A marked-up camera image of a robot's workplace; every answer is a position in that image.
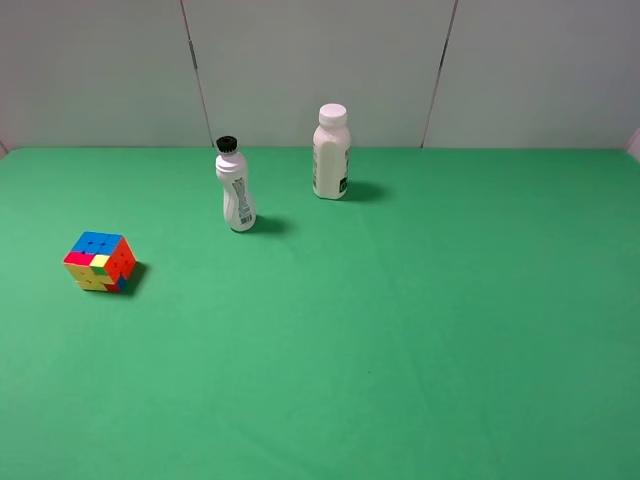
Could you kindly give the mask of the colourful puzzle cube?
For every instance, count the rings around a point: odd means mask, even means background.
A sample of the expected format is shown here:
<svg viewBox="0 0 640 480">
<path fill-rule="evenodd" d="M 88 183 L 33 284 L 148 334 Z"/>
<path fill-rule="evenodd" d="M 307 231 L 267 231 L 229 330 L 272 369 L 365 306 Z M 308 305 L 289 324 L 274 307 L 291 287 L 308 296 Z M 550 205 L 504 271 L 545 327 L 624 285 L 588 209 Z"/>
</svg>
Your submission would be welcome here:
<svg viewBox="0 0 640 480">
<path fill-rule="evenodd" d="M 85 291 L 122 293 L 137 260 L 124 235 L 85 231 L 62 264 Z"/>
</svg>

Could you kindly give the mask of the white curvy bottle black cap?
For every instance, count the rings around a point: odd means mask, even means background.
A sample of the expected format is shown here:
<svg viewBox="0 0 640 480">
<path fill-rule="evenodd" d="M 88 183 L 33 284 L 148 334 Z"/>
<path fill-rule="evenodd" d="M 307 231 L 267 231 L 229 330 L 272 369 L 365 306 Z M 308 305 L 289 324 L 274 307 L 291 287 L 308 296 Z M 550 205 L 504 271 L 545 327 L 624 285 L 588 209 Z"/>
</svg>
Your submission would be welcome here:
<svg viewBox="0 0 640 480">
<path fill-rule="evenodd" d="M 238 150 L 238 141 L 233 136 L 216 140 L 218 156 L 215 161 L 216 175 L 223 187 L 223 216 L 227 225 L 236 232 L 251 229 L 257 213 L 249 190 L 249 169 L 243 154 Z"/>
</svg>

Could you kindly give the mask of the white milk bottle white cap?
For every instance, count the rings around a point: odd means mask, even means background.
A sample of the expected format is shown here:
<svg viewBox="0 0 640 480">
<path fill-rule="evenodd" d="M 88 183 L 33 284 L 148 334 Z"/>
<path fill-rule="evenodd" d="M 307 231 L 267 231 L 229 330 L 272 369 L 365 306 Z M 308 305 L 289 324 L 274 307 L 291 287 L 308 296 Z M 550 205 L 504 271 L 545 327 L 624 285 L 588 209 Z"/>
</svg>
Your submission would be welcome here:
<svg viewBox="0 0 640 480">
<path fill-rule="evenodd" d="M 337 103 L 323 105 L 313 135 L 314 193 L 322 199 L 340 199 L 347 190 L 351 135 L 347 109 Z"/>
</svg>

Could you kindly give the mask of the green table cloth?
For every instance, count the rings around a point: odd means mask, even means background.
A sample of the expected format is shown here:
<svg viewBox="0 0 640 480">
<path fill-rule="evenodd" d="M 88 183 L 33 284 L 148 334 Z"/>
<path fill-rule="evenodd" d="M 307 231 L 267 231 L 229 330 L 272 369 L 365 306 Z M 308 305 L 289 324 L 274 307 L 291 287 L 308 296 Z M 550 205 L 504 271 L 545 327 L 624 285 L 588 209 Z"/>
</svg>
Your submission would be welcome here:
<svg viewBox="0 0 640 480">
<path fill-rule="evenodd" d="M 635 479 L 639 164 L 620 151 L 210 148 L 1 162 L 5 479 Z M 62 264 L 124 235 L 122 293 Z"/>
</svg>

